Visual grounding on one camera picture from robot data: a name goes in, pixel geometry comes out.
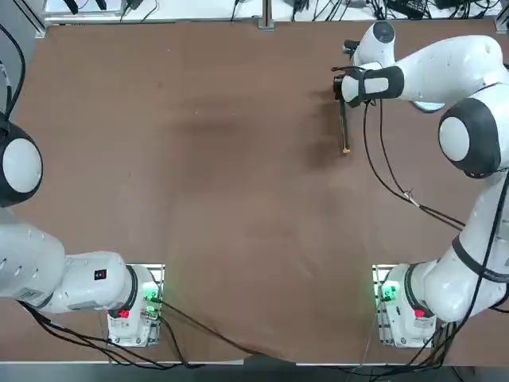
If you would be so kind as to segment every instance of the label sticker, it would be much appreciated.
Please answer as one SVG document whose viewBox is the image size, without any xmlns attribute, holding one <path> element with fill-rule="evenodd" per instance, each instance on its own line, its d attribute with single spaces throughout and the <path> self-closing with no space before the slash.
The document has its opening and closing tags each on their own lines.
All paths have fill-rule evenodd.
<svg viewBox="0 0 509 382">
<path fill-rule="evenodd" d="M 416 318 L 414 321 L 414 326 L 419 329 L 428 329 L 433 326 L 432 318 Z"/>
</svg>

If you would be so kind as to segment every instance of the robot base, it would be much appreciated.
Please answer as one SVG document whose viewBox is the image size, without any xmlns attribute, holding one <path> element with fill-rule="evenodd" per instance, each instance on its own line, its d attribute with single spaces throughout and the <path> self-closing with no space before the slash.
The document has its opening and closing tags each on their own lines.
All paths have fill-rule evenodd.
<svg viewBox="0 0 509 382">
<path fill-rule="evenodd" d="M 145 347 L 159 342 L 158 304 L 146 298 L 162 296 L 164 265 L 131 264 L 138 278 L 138 293 L 133 307 L 120 313 L 119 318 L 108 314 L 108 338 L 121 346 Z"/>
<path fill-rule="evenodd" d="M 407 268 L 406 264 L 372 268 L 380 341 L 399 348 L 421 348 L 433 336 L 437 317 L 416 317 L 405 293 Z"/>
</svg>

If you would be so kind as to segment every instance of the metal bracket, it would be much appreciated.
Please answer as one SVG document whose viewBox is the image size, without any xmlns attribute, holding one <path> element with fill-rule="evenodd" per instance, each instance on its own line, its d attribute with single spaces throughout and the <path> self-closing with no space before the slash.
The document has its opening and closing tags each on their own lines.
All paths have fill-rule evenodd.
<svg viewBox="0 0 509 382">
<path fill-rule="evenodd" d="M 262 18 L 258 20 L 258 29 L 275 30 L 272 19 L 272 0 L 262 0 Z"/>
</svg>

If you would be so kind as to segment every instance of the robotic arm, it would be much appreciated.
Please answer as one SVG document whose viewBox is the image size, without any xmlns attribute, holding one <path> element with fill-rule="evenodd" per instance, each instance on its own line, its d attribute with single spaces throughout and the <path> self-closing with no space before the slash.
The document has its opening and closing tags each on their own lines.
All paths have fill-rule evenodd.
<svg viewBox="0 0 509 382">
<path fill-rule="evenodd" d="M 17 220 L 7 208 L 38 190 L 42 157 L 35 142 L 2 113 L 0 132 L 0 297 L 53 314 L 105 310 L 112 341 L 147 346 L 158 323 L 145 297 L 160 297 L 149 270 L 126 265 L 113 252 L 65 255 L 58 239 Z"/>
<path fill-rule="evenodd" d="M 446 253 L 427 263 L 399 264 L 383 284 L 392 288 L 385 303 L 394 344 L 421 347 L 437 318 L 459 321 L 472 302 L 505 178 L 500 170 L 509 166 L 509 72 L 490 37 L 449 38 L 395 62 L 394 39 L 386 21 L 370 27 L 353 54 L 354 66 L 345 69 L 344 100 L 353 107 L 389 98 L 455 103 L 441 117 L 441 150 L 469 177 L 484 179 L 467 224 Z M 471 316 L 506 295 L 507 215 L 505 208 Z"/>
</svg>

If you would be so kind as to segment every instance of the white robot link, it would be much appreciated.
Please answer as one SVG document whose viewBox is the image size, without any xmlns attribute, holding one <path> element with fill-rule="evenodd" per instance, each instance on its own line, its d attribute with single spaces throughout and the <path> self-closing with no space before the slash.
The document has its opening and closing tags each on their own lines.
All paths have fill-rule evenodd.
<svg viewBox="0 0 509 382">
<path fill-rule="evenodd" d="M 490 37 L 449 38 L 398 61 L 394 61 L 394 40 L 392 26 L 377 21 L 358 45 L 345 41 L 345 47 L 355 52 L 340 84 L 344 101 L 352 107 L 369 99 L 455 103 L 441 117 L 440 148 L 456 168 L 484 179 L 464 229 L 445 254 L 427 263 L 399 264 L 384 283 L 391 287 L 386 308 L 394 345 L 422 347 L 437 318 L 443 322 L 464 318 L 482 274 L 505 179 L 501 170 L 509 166 L 509 72 L 499 44 Z M 471 316 L 506 298 L 506 217 L 507 208 Z"/>
<path fill-rule="evenodd" d="M 106 310 L 112 341 L 148 345 L 158 332 L 146 298 L 158 293 L 149 270 L 127 266 L 113 252 L 65 255 L 59 240 L 17 220 L 8 208 L 38 190 L 42 157 L 35 142 L 2 113 L 0 132 L 0 297 L 53 314 Z"/>
</svg>

